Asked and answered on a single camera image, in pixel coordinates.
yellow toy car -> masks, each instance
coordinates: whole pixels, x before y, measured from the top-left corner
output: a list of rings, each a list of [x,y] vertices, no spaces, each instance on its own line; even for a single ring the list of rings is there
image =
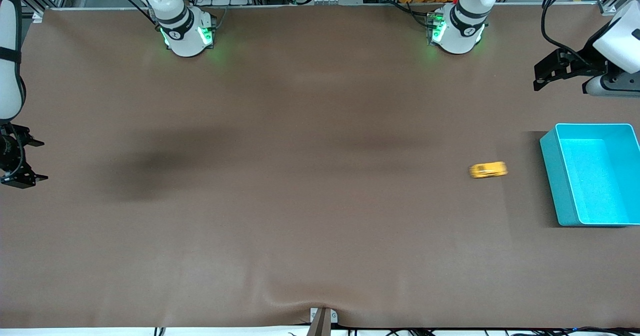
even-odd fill
[[[507,174],[504,162],[478,163],[469,167],[469,174],[473,178],[498,177]]]

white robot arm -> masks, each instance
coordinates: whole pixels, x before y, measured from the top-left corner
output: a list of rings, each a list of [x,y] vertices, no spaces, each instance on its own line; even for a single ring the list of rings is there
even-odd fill
[[[622,7],[576,53],[558,48],[538,62],[534,90],[555,80],[591,76],[582,85],[585,94],[640,97],[640,3]]]
[[[29,129],[10,123],[25,103],[20,77],[22,43],[20,0],[0,0],[0,183],[28,188],[48,177],[35,174],[26,162],[24,146],[42,146]]]
[[[436,10],[442,19],[431,31],[432,43],[455,55],[471,51],[480,41],[485,19],[495,3],[496,0],[458,0],[455,5],[449,3]]]
[[[20,79],[20,0],[0,0],[0,124],[14,119],[25,103]]]
[[[213,45],[215,25],[207,12],[183,0],[141,0],[160,23],[164,43],[181,57],[193,57]]]

green led light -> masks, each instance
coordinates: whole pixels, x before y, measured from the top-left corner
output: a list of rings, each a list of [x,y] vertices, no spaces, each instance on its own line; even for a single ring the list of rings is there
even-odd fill
[[[475,43],[480,42],[480,39],[481,39],[481,37],[482,37],[482,31],[483,31],[484,29],[485,29],[485,26],[484,26],[484,24],[483,24],[483,25],[482,25],[482,27],[480,27],[480,30],[478,30],[478,37],[477,37],[477,39],[475,39]]]
[[[164,44],[166,44],[167,47],[169,47],[169,40],[167,39],[167,35],[165,34],[165,31],[160,28],[160,33],[162,34],[162,37],[164,39]]]
[[[211,44],[211,31],[205,29],[202,29],[200,27],[198,27],[198,33],[200,34],[200,37],[202,39],[202,42],[204,42],[204,44]]]
[[[433,31],[433,37],[432,37],[432,41],[434,42],[439,42],[442,39],[442,35],[444,34],[444,31],[447,29],[447,23],[446,21],[441,21],[440,25],[438,27],[436,27],[436,29]]]

brown mat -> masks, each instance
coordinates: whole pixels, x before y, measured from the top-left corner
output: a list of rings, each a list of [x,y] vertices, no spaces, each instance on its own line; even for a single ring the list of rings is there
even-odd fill
[[[580,47],[608,19],[558,6]],[[47,12],[3,187],[0,326],[640,326],[640,228],[559,227],[538,139],[640,100],[532,90],[540,8],[464,56],[386,7],[232,10],[180,59],[137,12]],[[473,163],[509,175],[473,180]]]

cyan plastic bin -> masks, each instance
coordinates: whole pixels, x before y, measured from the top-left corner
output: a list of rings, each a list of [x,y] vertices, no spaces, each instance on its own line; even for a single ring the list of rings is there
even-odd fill
[[[640,225],[640,147],[633,126],[558,123],[540,145],[561,225]]]

